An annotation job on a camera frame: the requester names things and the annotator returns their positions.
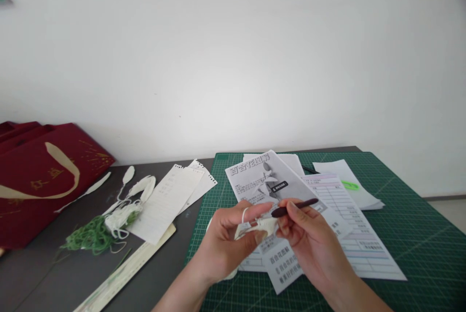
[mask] grid lines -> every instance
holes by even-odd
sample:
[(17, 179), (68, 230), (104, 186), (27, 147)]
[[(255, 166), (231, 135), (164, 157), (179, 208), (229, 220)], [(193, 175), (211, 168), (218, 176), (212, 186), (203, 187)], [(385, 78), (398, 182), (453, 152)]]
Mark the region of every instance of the grid lines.
[[(365, 279), (395, 311), (465, 311), (466, 236), (419, 197), (370, 152), (296, 153), (304, 166), (345, 159), (366, 190), (385, 203), (364, 215), (377, 232), (407, 282)], [(225, 169), (242, 153), (217, 153), (211, 170), (218, 185), (204, 195), (185, 263), (198, 249), (218, 208), (237, 201)], [(238, 272), (215, 284), (202, 311), (331, 311), (305, 276), (275, 295), (266, 273)]]

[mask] white wall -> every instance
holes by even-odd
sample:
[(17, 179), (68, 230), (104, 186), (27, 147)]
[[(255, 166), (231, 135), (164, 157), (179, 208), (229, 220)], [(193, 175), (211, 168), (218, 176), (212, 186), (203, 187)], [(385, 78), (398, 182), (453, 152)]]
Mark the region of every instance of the white wall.
[(0, 121), (76, 122), (122, 164), (357, 145), (466, 193), (466, 0), (14, 0)]

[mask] brown crochet hook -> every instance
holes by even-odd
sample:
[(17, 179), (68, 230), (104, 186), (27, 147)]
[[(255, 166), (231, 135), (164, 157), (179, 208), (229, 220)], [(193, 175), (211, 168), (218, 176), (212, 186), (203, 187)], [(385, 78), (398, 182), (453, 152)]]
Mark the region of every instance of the brown crochet hook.
[[(298, 209), (301, 209), (309, 205), (316, 204), (317, 202), (319, 202), (317, 198), (312, 198), (310, 200), (307, 200), (301, 203), (296, 203), (295, 205), (297, 206)], [(286, 210), (286, 207), (277, 208), (274, 211), (272, 211), (271, 215), (272, 217), (275, 217), (275, 218), (282, 217), (282, 216), (288, 215), (288, 211)]]

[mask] green thread bundle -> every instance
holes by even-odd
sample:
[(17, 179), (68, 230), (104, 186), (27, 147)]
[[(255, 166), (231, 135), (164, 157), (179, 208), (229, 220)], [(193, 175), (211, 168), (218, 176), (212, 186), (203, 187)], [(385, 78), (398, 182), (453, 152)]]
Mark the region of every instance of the green thread bundle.
[[(137, 218), (138, 212), (132, 212), (126, 221), (125, 228), (131, 225)], [(94, 217), (87, 225), (75, 230), (67, 237), (66, 244), (60, 248), (68, 250), (92, 250), (94, 255), (100, 255), (110, 248), (118, 238), (114, 238), (105, 225), (105, 216)]]

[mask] bag handle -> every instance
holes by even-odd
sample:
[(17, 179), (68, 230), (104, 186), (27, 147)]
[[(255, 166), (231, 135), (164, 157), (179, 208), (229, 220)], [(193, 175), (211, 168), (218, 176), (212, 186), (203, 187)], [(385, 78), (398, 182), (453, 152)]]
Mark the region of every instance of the bag handle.
[(57, 161), (58, 164), (60, 164), (62, 167), (64, 167), (66, 170), (68, 170), (71, 174), (74, 175), (74, 185), (71, 187), (68, 191), (65, 193), (60, 193), (54, 196), (49, 196), (49, 197), (37, 197), (37, 196), (31, 196), (26, 193), (22, 193), (19, 191), (16, 191), (12, 188), (5, 187), (0, 185), (0, 198), (6, 198), (6, 199), (58, 199), (58, 198), (63, 198), (67, 195), (69, 195), (71, 192), (73, 192), (76, 187), (78, 187), (79, 183), (79, 169), (73, 162), (67, 157), (66, 154), (64, 154), (57, 146), (52, 145), (50, 142), (45, 143), (45, 147), (47, 148), (47, 152), (50, 154), (50, 156)]

